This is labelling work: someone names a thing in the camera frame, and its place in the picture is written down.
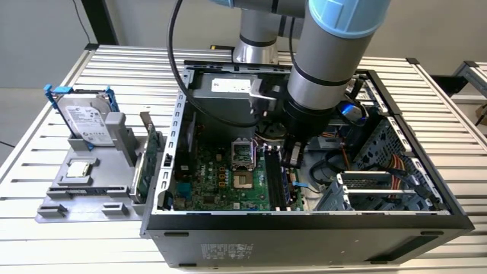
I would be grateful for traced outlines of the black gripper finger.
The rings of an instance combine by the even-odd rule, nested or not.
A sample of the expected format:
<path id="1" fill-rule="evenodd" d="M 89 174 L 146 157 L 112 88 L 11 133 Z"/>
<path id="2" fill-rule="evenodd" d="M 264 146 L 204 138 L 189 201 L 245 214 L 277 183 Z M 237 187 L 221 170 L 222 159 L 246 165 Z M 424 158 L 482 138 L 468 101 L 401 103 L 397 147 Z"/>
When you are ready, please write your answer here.
<path id="1" fill-rule="evenodd" d="M 292 167 L 301 166 L 304 148 L 305 148 L 305 146 L 302 145 L 302 142 L 294 142 L 293 148 L 290 151 L 290 166 Z"/>
<path id="2" fill-rule="evenodd" d="M 289 161 L 290 161 L 292 150 L 293 150 L 293 141 L 285 140 L 280 148 L 280 164 L 284 167 L 290 166 Z"/>

